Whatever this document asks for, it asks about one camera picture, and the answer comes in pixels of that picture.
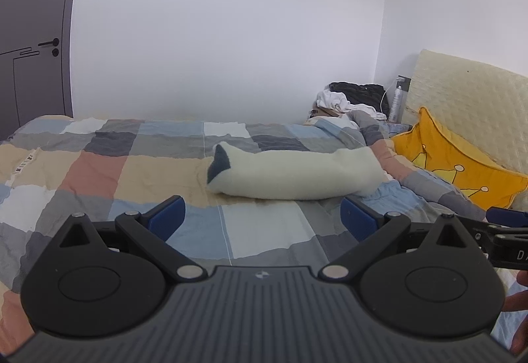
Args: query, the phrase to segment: silver screw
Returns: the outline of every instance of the silver screw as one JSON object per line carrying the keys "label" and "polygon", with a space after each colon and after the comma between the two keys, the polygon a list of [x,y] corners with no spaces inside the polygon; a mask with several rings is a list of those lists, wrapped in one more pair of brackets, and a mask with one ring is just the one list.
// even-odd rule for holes
{"label": "silver screw", "polygon": [[183,265],[178,268],[176,273],[185,279],[195,279],[203,274],[203,269],[197,265]]}
{"label": "silver screw", "polygon": [[323,268],[323,275],[331,279],[341,279],[348,275],[348,269],[341,265],[329,265]]}

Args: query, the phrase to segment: black door handle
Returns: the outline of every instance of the black door handle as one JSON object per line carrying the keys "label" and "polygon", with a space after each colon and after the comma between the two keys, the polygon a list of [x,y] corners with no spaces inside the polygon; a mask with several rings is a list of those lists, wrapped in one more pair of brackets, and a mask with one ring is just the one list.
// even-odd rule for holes
{"label": "black door handle", "polygon": [[54,38],[53,41],[48,41],[47,43],[40,43],[39,47],[43,45],[49,45],[49,44],[53,44],[54,47],[57,47],[57,45],[59,45],[59,38]]}

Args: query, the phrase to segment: gray door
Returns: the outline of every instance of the gray door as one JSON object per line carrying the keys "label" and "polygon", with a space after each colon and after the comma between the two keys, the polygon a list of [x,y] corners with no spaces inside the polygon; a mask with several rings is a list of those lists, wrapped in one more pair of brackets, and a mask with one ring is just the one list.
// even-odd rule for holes
{"label": "gray door", "polygon": [[35,117],[72,115],[72,2],[0,0],[0,140]]}

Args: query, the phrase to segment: white plush pillow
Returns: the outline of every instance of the white plush pillow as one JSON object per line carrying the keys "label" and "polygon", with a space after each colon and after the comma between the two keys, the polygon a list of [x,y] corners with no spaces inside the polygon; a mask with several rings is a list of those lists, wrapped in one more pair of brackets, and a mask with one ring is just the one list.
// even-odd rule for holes
{"label": "white plush pillow", "polygon": [[268,150],[247,153],[220,142],[208,170],[214,193],[257,199],[316,200],[373,193],[386,181],[370,147],[334,153]]}

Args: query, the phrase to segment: pillow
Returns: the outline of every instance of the pillow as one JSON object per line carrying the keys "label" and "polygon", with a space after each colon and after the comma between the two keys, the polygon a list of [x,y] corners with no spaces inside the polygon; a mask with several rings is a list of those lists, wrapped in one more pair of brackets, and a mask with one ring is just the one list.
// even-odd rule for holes
{"label": "pillow", "polygon": [[213,193],[257,199],[316,200],[370,195],[386,181],[369,147],[334,153],[267,150],[247,153],[223,141],[207,171]]}
{"label": "pillow", "polygon": [[427,108],[420,107],[418,120],[411,131],[393,137],[396,152],[456,185],[477,206],[484,210],[492,206],[508,208],[514,197],[528,187],[528,176],[497,165],[434,120]]}

